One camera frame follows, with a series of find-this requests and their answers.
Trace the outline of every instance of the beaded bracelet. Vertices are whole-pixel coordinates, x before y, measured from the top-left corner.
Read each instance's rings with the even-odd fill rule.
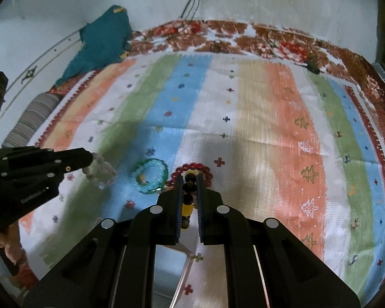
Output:
[[[177,176],[179,174],[182,174],[185,171],[189,170],[196,170],[201,171],[204,174],[204,184],[206,187],[211,186],[211,180],[213,178],[213,174],[210,173],[210,168],[205,167],[202,163],[185,163],[182,167],[177,167],[175,169],[175,172],[171,174],[171,180],[165,182],[165,185],[167,186],[167,190],[172,190],[175,187],[175,182],[177,181]]]

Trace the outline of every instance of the teal cloth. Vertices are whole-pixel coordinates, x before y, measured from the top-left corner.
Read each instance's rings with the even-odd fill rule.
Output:
[[[132,30],[127,10],[114,13],[114,9],[118,8],[121,7],[110,7],[100,18],[80,30],[83,48],[70,61],[63,76],[56,81],[56,86],[78,74],[122,60],[120,55],[130,49],[128,41]]]

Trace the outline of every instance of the gray striped cushion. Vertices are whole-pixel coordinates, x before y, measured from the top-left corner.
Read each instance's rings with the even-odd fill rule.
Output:
[[[41,93],[34,98],[24,110],[16,126],[3,141],[2,147],[27,146],[35,132],[50,116],[62,98],[62,95],[55,93]]]

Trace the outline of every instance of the bed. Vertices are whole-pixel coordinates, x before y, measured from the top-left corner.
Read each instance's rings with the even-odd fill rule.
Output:
[[[20,220],[36,275],[101,219],[155,204],[143,163],[164,165],[162,190],[178,167],[201,163],[226,205],[278,218],[365,305],[385,281],[385,83],[374,68],[265,24],[176,20],[130,43],[121,62],[49,92],[63,98],[29,145],[84,147],[118,174],[100,188],[70,173],[59,197]],[[175,306],[225,307],[222,247],[199,244],[196,223],[182,237],[191,263]]]

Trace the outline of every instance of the green stripe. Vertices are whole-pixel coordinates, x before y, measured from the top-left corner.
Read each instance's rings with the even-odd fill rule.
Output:
[[[164,89],[181,56],[164,55],[146,71],[117,110],[113,123],[105,129],[97,152],[113,166],[119,164],[130,142],[136,137],[138,126],[144,121],[158,94]],[[100,190],[84,180],[69,195],[56,236],[43,243],[42,257],[50,267],[68,253],[94,226],[98,210],[108,199],[108,191]]]
[[[359,227],[351,231],[351,241],[348,249],[348,260],[353,255],[358,255],[358,261],[345,268],[344,282],[356,293],[364,288],[367,275],[374,261],[374,231],[371,190],[367,180],[365,163],[362,158],[362,151],[355,140],[351,124],[347,118],[341,100],[332,89],[329,82],[320,76],[308,73],[308,76],[321,96],[322,106],[327,115],[327,120],[333,135],[337,131],[342,137],[334,138],[342,160],[342,167],[346,179],[346,188],[349,205],[351,206],[351,224],[359,219]],[[345,163],[345,156],[349,155],[352,162]]]

